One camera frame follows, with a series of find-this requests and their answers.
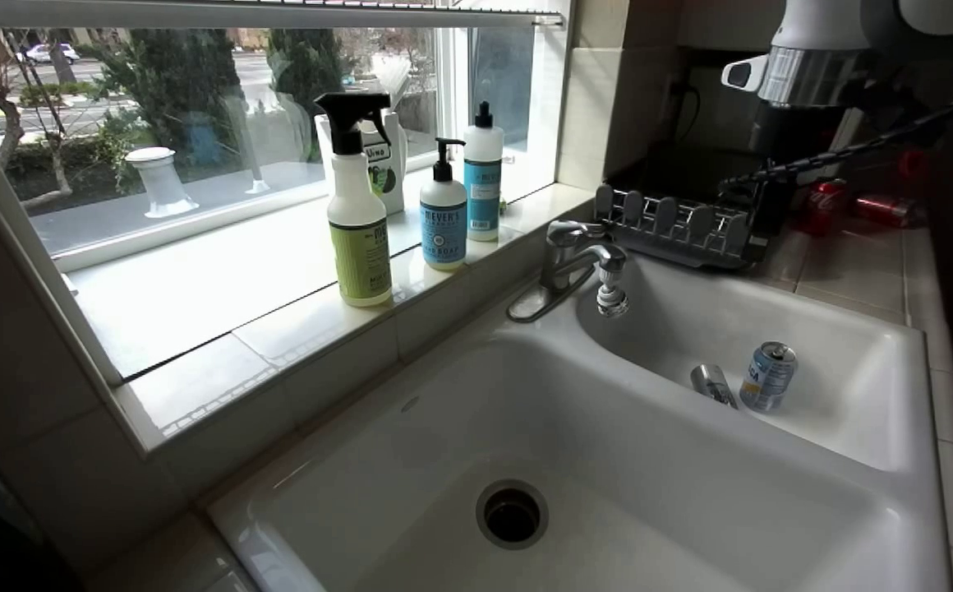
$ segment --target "label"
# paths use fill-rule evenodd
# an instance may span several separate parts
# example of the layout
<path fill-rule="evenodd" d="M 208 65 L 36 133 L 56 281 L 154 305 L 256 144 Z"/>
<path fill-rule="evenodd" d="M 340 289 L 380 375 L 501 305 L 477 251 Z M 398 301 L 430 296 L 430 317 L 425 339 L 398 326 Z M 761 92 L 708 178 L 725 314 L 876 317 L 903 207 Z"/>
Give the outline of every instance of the label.
<path fill-rule="evenodd" d="M 419 205 L 419 254 L 433 268 L 467 261 L 467 205 Z"/>
<path fill-rule="evenodd" d="M 374 134 L 372 143 L 364 143 L 364 158 L 374 198 L 390 193 L 398 186 L 398 172 L 390 172 L 390 144 Z"/>
<path fill-rule="evenodd" d="M 372 226 L 335 226 L 335 269 L 345 301 L 374 305 L 390 293 L 385 220 Z"/>
<path fill-rule="evenodd" d="M 795 379 L 798 359 L 783 341 L 761 341 L 745 368 L 739 401 L 757 412 L 772 412 Z"/>
<path fill-rule="evenodd" d="M 464 162 L 464 186 L 467 186 L 473 232 L 499 229 L 499 207 L 501 207 L 499 182 L 501 182 L 501 162 Z"/>

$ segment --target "sink drain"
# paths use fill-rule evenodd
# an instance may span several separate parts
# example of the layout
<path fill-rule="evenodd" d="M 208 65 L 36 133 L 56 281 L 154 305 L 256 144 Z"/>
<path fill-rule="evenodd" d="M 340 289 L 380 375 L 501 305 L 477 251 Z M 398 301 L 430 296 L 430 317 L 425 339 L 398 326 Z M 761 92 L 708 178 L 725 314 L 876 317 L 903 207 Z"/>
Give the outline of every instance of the sink drain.
<path fill-rule="evenodd" d="M 499 480 L 479 494 L 477 522 L 489 543 L 521 548 L 546 532 L 546 504 L 535 488 Z"/>

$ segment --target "glass pane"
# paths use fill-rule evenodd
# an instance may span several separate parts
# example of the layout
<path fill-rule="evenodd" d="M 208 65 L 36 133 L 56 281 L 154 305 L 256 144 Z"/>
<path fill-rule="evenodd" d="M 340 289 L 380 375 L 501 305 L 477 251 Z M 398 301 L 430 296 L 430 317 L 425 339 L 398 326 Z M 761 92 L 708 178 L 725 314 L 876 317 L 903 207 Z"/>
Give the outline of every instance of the glass pane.
<path fill-rule="evenodd" d="M 489 101 L 505 144 L 527 152 L 531 105 L 531 31 L 483 26 L 471 35 L 471 105 Z"/>
<path fill-rule="evenodd" d="M 48 254 L 74 254 L 320 198 L 321 92 L 386 92 L 430 152 L 430 31 L 0 31 L 0 162 Z"/>

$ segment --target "green spray bottle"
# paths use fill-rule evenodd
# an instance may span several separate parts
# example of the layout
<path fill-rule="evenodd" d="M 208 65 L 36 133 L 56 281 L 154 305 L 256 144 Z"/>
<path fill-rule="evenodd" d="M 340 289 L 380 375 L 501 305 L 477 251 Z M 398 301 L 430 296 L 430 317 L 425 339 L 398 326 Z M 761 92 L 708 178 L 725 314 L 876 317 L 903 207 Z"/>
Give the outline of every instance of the green spray bottle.
<path fill-rule="evenodd" d="M 335 242 L 339 293 L 349 305 L 380 305 L 390 298 L 385 205 L 372 190 L 355 126 L 368 120 L 386 143 L 377 120 L 386 107 L 386 96 L 320 96 L 315 105 L 332 121 L 332 153 L 321 158 L 329 158 L 335 174 L 325 214 Z"/>

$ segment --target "bottle cap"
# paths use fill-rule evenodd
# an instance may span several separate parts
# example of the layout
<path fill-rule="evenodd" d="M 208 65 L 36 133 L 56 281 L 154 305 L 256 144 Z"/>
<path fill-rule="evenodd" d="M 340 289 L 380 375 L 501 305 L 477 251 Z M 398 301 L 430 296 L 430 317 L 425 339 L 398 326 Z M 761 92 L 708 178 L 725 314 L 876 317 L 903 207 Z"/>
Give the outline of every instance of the bottle cap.
<path fill-rule="evenodd" d="M 473 126 L 477 129 L 494 129 L 495 126 L 495 120 L 489 116 L 489 105 L 486 101 L 479 101 L 479 113 L 477 113 Z"/>
<path fill-rule="evenodd" d="M 437 158 L 437 166 L 433 166 L 433 182 L 437 182 L 437 184 L 450 184 L 450 182 L 453 182 L 447 144 L 467 144 L 467 143 L 459 143 L 459 139 L 437 139 L 437 152 L 439 152 L 439 158 Z"/>

